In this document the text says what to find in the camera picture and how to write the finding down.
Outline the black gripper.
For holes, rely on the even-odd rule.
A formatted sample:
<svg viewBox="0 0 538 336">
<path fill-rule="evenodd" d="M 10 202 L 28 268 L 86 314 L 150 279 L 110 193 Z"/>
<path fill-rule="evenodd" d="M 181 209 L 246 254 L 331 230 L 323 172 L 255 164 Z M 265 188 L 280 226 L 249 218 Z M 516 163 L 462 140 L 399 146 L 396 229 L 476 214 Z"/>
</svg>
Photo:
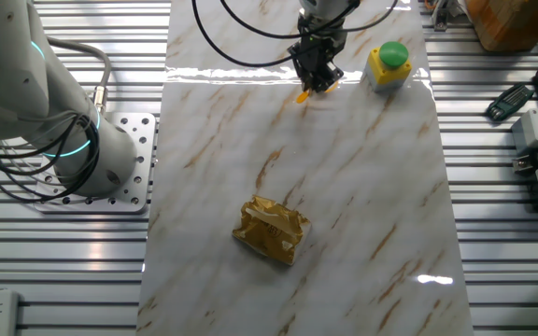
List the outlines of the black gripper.
<svg viewBox="0 0 538 336">
<path fill-rule="evenodd" d="M 298 61 L 295 70 L 303 91 L 314 89 L 314 71 L 315 91 L 327 91 L 344 75 L 332 62 L 346 44 L 347 33 L 340 31 L 344 22 L 344 19 L 337 20 L 327 28 L 301 37 L 288 48 L 288 53 Z"/>
</svg>

